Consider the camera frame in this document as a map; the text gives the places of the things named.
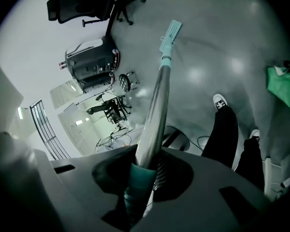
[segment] black slot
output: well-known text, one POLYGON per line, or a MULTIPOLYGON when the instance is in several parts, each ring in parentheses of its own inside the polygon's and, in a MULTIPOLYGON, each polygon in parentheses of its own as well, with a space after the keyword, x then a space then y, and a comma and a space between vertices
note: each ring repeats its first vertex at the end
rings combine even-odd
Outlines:
POLYGON ((64 172, 67 172, 67 171, 70 171, 72 169, 74 169, 75 167, 71 164, 69 165, 65 165, 65 166, 62 166, 62 167, 57 167, 57 168, 54 168, 55 172, 57 174, 60 174, 60 173, 64 173, 64 172))

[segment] black chair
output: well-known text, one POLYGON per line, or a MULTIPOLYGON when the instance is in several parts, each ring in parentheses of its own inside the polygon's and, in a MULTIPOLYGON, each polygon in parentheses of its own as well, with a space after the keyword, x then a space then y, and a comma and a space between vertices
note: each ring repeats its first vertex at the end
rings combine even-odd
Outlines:
POLYGON ((127 6, 132 3, 135 2, 137 0, 125 0, 124 4, 119 6, 119 10, 118 10, 118 14, 117 14, 117 21, 122 22, 122 19, 120 18, 120 14, 121 12, 123 13, 126 21, 129 23, 129 25, 133 25, 133 21, 130 21, 128 18, 128 14, 127 14, 127 6))
POLYGON ((113 98, 111 100, 105 101, 102 105, 100 106, 94 106, 89 108, 86 112, 90 115, 104 111, 104 114, 106 118, 110 121, 110 118, 114 121, 114 123, 118 123, 121 120, 127 120, 127 115, 130 114, 127 112, 126 108, 131 109, 131 106, 127 106, 123 102, 123 98, 125 96, 120 96, 113 98))
MULTIPOLYGON (((83 27, 88 23, 105 21, 110 18, 115 0, 49 0, 47 2, 48 20, 65 23, 80 16, 97 17, 99 20, 82 21, 83 27)), ((119 5, 119 11, 126 11, 119 5)))
POLYGON ((121 74, 119 76, 119 84, 120 84, 122 90, 125 91, 126 93, 128 93, 130 90, 137 89, 136 87, 135 88, 131 88, 131 86, 140 83, 140 82, 134 82, 134 83, 132 83, 130 81, 130 79, 128 78, 128 76, 130 76, 132 74, 134 74, 134 71, 131 71, 131 72, 127 73, 126 75, 125 74, 121 74))

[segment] window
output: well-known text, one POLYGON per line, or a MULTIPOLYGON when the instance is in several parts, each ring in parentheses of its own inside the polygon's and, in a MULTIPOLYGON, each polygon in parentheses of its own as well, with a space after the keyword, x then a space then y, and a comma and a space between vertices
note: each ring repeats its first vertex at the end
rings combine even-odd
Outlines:
POLYGON ((49 124, 42 100, 31 106, 30 110, 35 127, 54 160, 70 158, 49 124))

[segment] metal pole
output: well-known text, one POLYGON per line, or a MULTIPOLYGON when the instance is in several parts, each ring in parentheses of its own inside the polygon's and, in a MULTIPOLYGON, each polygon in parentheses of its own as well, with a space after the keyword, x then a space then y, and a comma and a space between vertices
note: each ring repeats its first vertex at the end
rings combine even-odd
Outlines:
POLYGON ((162 65, 154 90, 144 130, 136 150, 136 165, 146 169, 157 169, 158 162, 152 159, 161 150, 170 90, 171 67, 162 65))

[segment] black pants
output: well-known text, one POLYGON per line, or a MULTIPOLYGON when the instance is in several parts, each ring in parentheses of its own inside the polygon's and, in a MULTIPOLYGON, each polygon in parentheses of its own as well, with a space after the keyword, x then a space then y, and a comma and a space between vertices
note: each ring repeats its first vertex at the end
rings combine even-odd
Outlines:
MULTIPOLYGON (((236 153, 237 140, 236 115, 230 107, 224 107, 216 112, 214 128, 202 156, 220 161, 231 168, 236 153)), ((256 139, 245 140, 244 151, 236 172, 264 190, 262 158, 256 139)))

